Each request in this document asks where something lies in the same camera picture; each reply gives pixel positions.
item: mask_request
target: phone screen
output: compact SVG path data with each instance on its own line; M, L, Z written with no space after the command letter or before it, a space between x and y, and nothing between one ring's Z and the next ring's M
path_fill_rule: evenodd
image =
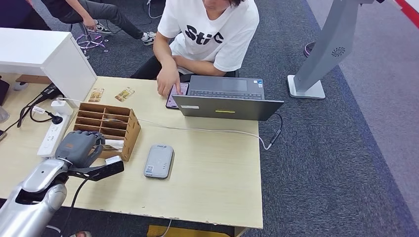
M184 82L180 83L180 92L182 92L182 95L186 95L186 92L188 92L188 87L189 87L189 83L184 83ZM172 95L177 95L175 85L173 85L173 87L171 88L170 95L169 95L168 101L166 103L166 107L177 109L177 104L173 100Z

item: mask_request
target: desk surface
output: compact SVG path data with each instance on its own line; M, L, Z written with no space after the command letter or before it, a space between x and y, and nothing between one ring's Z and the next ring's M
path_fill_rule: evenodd
M135 93L121 103L114 96L127 86ZM101 104L133 108L139 119L174 127L258 133L256 121L187 118L178 110L166 109L166 100L157 94L156 87L156 82L151 80L99 77L93 88L105 89ZM76 207L221 225L263 227L259 141L256 138L235 133L167 129L143 121L140 124L142 129L131 159L125 163L125 171L99 182L87 182L79 193ZM3 164L8 166L3 173L7 179L0 179L0 197L6 198L14 185L40 161L36 158L36 151L47 128L42 124L36 131L20 133L16 128L11 129L10 136L0 142L0 151L6 155L2 156ZM22 144L20 149L11 145L18 140ZM171 145L175 151L171 173L165 180L143 175L149 149L156 143ZM104 160L99 159L93 165L103 163ZM67 182L68 194L64 205L71 204L80 183L81 179L75 177Z

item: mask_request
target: gray laptop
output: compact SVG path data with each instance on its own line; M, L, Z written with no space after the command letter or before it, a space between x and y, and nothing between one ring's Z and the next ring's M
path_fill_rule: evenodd
M185 116L268 120L283 101L264 100L262 79L191 76L187 95L173 95Z

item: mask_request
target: knee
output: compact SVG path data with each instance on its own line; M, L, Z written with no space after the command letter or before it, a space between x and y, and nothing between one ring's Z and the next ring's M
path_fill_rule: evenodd
M117 6L112 5L112 4L108 4L108 10L112 13L112 14L117 14L119 9Z

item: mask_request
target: hand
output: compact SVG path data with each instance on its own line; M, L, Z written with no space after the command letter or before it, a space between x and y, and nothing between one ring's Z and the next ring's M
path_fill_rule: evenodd
M96 23L91 16L88 16L88 17L84 18L83 23L84 23L84 25L86 26L87 29L89 29L91 31L95 31L95 32L97 31Z
M181 95L180 78L176 64L163 66L157 75L157 90L159 94L164 97L168 97L173 85L176 86L177 94Z

